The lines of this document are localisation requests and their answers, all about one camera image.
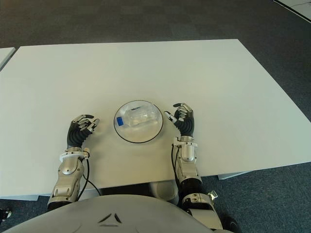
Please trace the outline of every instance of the white table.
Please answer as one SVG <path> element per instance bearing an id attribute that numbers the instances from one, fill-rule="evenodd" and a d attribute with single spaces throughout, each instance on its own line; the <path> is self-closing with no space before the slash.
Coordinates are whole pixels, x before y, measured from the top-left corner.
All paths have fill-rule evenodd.
<path id="1" fill-rule="evenodd" d="M 238 40 L 21 47 L 0 73 L 0 196 L 51 192 L 79 114 L 101 119 L 86 142 L 98 187 L 173 179 L 167 119 L 148 143 L 115 132 L 131 100 L 194 109 L 202 176 L 311 161 L 310 122 Z"/>
<path id="2" fill-rule="evenodd" d="M 15 48 L 0 49 L 0 70 L 14 51 L 15 51 Z"/>

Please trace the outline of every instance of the black cable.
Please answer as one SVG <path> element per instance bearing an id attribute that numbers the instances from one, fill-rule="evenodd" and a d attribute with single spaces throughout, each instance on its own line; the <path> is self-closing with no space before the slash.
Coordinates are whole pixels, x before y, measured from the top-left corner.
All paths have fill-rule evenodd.
<path id="1" fill-rule="evenodd" d="M 293 6 L 304 5 L 304 4 L 307 4 L 307 3 L 311 3 L 311 1 L 308 1 L 308 2 L 305 2 L 305 3 L 301 3 L 301 4 L 296 4 L 296 5 L 293 5 Z"/>
<path id="2" fill-rule="evenodd" d="M 86 179 L 86 176 L 83 174 L 83 178 L 89 182 L 95 189 L 96 191 L 98 192 L 98 195 L 101 196 L 101 193 L 99 192 L 98 188 L 95 186 L 95 184 L 93 184 L 90 180 Z"/>
<path id="3" fill-rule="evenodd" d="M 173 169 L 174 169 L 175 181 L 176 181 L 177 187 L 179 187 L 179 180 L 178 180 L 178 177 L 177 177 L 177 174 L 176 174 L 176 169 L 175 169 L 174 161 L 173 161 L 173 150 L 174 150 L 174 144 L 172 144 L 171 161 L 172 161 L 172 166 L 173 166 Z"/>
<path id="4" fill-rule="evenodd" d="M 174 164 L 174 169 L 175 169 L 175 170 L 176 170 L 176 162 L 177 162 L 178 152 L 179 152 L 179 147 L 178 147 L 178 149 L 177 149 L 176 157 L 175 157 L 175 164 Z"/>
<path id="5" fill-rule="evenodd" d="M 86 185 L 87 185 L 87 181 L 88 181 L 88 178 L 89 178 L 89 162 L 88 162 L 88 159 L 86 159 L 86 163 L 87 163 L 87 175 L 86 175 L 86 182 L 79 194 L 79 196 L 77 197 L 77 201 L 80 199 L 81 195 L 83 194 L 85 188 L 86 188 Z"/>

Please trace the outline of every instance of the clear plastic bottle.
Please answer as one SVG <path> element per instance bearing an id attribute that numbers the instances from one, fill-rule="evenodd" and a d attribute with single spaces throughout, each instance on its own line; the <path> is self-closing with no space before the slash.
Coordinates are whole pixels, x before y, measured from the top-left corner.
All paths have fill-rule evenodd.
<path id="1" fill-rule="evenodd" d="M 153 104 L 128 109 L 124 116 L 117 117 L 118 125 L 126 124 L 130 127 L 145 123 L 151 120 L 157 120 L 158 109 Z"/>

